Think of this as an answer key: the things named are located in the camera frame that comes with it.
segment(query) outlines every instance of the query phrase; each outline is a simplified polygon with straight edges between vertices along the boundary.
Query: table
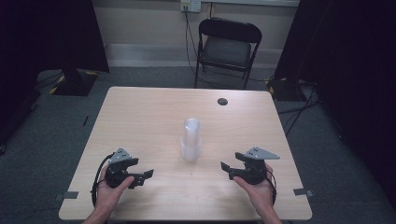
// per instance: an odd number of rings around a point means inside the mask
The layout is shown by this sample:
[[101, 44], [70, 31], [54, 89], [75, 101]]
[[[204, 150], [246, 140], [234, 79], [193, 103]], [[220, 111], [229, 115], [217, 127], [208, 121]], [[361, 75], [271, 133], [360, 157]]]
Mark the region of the table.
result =
[[[228, 100], [219, 105], [218, 99]], [[184, 120], [201, 122], [202, 153], [196, 162], [180, 156]], [[277, 183], [275, 210], [281, 219], [312, 216], [271, 95], [266, 91], [110, 88], [64, 199], [61, 219], [82, 220], [93, 210], [90, 190], [103, 158], [124, 147], [139, 159], [130, 173], [154, 169], [143, 187], [127, 189], [112, 220], [254, 220], [260, 217], [247, 194], [221, 170], [223, 161], [261, 147], [280, 156], [267, 161]]]

